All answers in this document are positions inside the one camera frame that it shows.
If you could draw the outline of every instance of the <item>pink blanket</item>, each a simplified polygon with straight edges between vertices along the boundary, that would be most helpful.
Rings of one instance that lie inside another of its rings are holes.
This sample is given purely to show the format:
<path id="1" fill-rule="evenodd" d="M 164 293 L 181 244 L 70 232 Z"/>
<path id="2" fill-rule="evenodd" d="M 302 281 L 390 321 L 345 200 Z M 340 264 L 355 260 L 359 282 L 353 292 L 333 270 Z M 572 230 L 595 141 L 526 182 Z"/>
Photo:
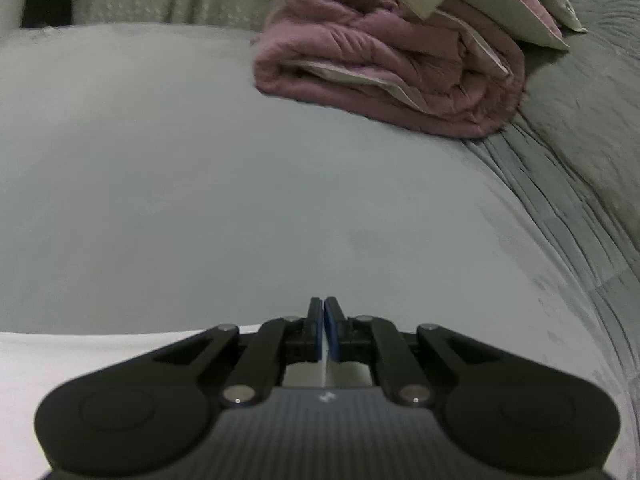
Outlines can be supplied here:
<path id="1" fill-rule="evenodd" d="M 473 138 L 511 119 L 524 56 L 461 0 L 425 22 L 396 0 L 284 0 L 260 37 L 254 77 L 267 94 Z"/>

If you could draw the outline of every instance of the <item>folded blanket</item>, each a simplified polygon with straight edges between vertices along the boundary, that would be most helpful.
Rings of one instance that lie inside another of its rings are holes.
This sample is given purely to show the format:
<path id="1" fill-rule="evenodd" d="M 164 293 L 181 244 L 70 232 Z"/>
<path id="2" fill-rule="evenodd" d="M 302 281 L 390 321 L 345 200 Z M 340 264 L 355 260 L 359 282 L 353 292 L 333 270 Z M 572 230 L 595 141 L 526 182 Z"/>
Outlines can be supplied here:
<path id="1" fill-rule="evenodd" d="M 507 122 L 524 56 L 461 0 L 427 21 L 397 0 L 284 0 L 254 61 L 258 89 L 449 137 L 482 137 Z"/>

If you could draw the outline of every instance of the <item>logo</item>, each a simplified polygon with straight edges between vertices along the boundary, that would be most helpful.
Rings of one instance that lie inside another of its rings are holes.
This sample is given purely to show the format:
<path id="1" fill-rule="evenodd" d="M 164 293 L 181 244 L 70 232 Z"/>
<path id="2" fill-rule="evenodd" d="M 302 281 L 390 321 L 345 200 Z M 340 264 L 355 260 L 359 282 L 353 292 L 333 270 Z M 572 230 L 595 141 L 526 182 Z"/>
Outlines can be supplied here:
<path id="1" fill-rule="evenodd" d="M 324 394 L 318 397 L 318 399 L 322 400 L 322 402 L 324 402 L 325 404 L 328 404 L 329 402 L 332 402 L 337 398 L 338 396 L 331 392 L 325 392 Z"/>

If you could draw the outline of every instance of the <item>ribbed black surface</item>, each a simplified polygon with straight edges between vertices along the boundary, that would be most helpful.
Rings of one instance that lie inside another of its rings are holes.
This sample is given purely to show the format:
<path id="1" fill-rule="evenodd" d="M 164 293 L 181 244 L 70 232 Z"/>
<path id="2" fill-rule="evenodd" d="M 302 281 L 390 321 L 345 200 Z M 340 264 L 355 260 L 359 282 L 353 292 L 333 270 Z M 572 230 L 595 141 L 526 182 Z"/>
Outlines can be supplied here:
<path id="1" fill-rule="evenodd" d="M 50 480 L 79 477 L 54 474 Z M 513 480 L 462 453 L 428 410 L 378 388 L 284 389 L 226 412 L 198 449 L 140 480 Z M 604 480 L 592 471 L 566 480 Z"/>

